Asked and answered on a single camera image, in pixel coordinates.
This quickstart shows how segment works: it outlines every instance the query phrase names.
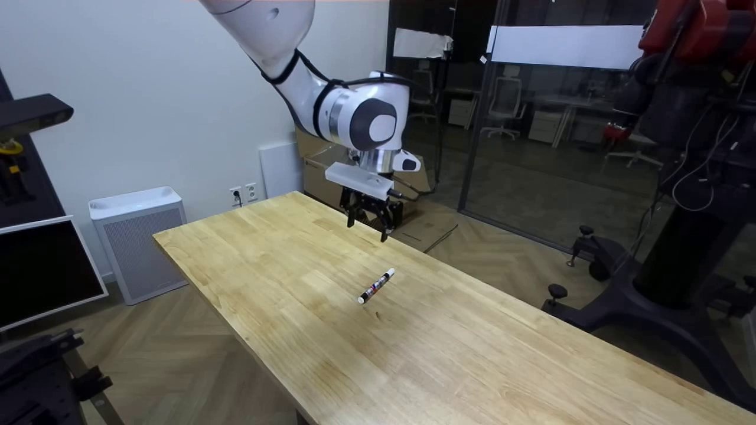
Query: black stand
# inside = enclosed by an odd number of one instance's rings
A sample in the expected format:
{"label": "black stand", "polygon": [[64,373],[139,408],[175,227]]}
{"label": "black stand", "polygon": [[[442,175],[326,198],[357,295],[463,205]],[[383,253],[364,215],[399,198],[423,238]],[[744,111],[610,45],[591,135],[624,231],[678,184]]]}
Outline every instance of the black stand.
{"label": "black stand", "polygon": [[33,139],[24,132],[61,123],[71,113],[71,106],[50,94],[14,99],[0,71],[0,227],[66,215]]}
{"label": "black stand", "polygon": [[83,425],[80,401],[92,401],[106,425],[120,416],[104,390],[111,378],[87,368],[73,331],[40,335],[0,347],[0,423],[71,423]]}
{"label": "black stand", "polygon": [[588,257],[591,274],[610,279],[607,288],[584,309],[548,300],[543,312],[584,331],[619,323],[657,335],[680,349],[716,394],[756,413],[756,390],[742,378],[706,316],[716,293],[711,272],[742,227],[744,222],[678,208],[645,264],[619,243],[584,231],[574,255]]}

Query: cable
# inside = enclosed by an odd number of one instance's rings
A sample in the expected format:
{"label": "cable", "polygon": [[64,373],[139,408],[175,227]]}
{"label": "cable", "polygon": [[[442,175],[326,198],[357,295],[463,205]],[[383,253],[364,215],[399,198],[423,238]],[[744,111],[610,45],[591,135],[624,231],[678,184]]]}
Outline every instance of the cable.
{"label": "cable", "polygon": [[[671,187],[669,196],[671,196],[671,201],[673,201],[678,208],[683,208],[683,210],[687,210],[687,213],[704,213],[704,210],[709,210],[709,208],[713,205],[713,201],[716,201],[716,189],[713,189],[713,184],[711,184],[711,158],[713,158],[713,153],[718,151],[718,146],[721,146],[721,144],[732,135],[732,130],[739,125],[739,118],[735,118],[735,120],[730,123],[730,128],[723,132],[723,128],[725,128],[728,120],[723,120],[723,123],[718,125],[718,130],[716,130],[716,144],[709,149],[706,158],[704,158],[699,165],[695,165],[690,172],[685,172],[685,175]],[[709,201],[706,201],[704,205],[685,205],[685,203],[678,198],[680,184],[687,182],[690,177],[695,177],[695,175],[697,175],[699,170],[704,170],[704,168],[706,168],[706,182],[709,182]]]}
{"label": "cable", "polygon": [[683,153],[680,153],[680,158],[683,158],[680,165],[678,165],[671,175],[666,175],[657,187],[669,184],[669,182],[685,168],[687,156],[690,156],[692,137],[697,135],[697,130],[702,128],[702,123],[704,123],[704,118],[709,116],[711,109],[713,109],[713,104],[709,104],[709,106],[699,113],[699,118],[695,120],[695,125],[690,128],[687,139],[685,139],[685,149],[683,149]]}
{"label": "cable", "polygon": [[652,217],[654,217],[662,198],[664,198],[664,194],[662,194],[662,189],[657,189],[652,203],[643,210],[640,222],[638,222],[638,231],[636,231],[636,241],[633,241],[633,246],[628,250],[631,257],[638,257],[638,250],[640,250],[647,231],[652,229]]}

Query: glass door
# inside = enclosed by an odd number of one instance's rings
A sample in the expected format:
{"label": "glass door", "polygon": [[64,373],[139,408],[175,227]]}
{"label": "glass door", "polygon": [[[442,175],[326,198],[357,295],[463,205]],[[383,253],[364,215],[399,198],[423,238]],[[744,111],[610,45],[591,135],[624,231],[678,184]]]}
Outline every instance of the glass door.
{"label": "glass door", "polygon": [[579,224],[624,243],[664,224],[654,142],[636,132],[624,142],[605,137],[654,5],[498,2],[461,210],[565,250]]}
{"label": "glass door", "polygon": [[387,68],[411,85],[404,146],[425,158],[435,182],[442,172],[444,85],[456,14],[458,0],[392,0],[390,7]]}

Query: floor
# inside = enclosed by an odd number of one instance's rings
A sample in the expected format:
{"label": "floor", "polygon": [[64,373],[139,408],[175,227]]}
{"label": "floor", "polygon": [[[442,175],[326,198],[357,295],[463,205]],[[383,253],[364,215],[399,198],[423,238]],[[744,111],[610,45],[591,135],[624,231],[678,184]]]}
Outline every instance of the floor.
{"label": "floor", "polygon": [[[458,227],[430,248],[449,262],[534,307],[546,300],[548,283],[569,288],[567,305],[593,300],[602,283],[586,274],[586,264],[569,267],[565,253],[456,215]],[[716,321],[732,357],[754,380],[744,326]],[[35,323],[24,333],[80,328],[85,361],[99,364],[113,378],[106,392],[125,423],[262,423],[293,425],[295,408],[286,392],[255,364],[232,335],[229,326],[191,288],[180,288],[137,307],[118,302],[95,305],[87,312],[64,314]],[[598,333],[628,352],[702,383],[697,371],[657,340],[605,328]]]}

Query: white wall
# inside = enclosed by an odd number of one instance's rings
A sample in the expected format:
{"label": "white wall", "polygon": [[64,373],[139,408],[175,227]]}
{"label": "white wall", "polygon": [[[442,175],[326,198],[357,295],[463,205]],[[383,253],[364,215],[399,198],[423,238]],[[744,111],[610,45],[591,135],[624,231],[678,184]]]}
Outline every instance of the white wall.
{"label": "white wall", "polygon": [[[302,52],[331,78],[383,68],[387,0],[319,0]],[[35,132],[52,184],[109,272],[87,201],[172,187],[189,220],[260,182],[258,146],[291,116],[198,0],[2,0],[0,68],[14,97],[52,92],[76,113]]]}

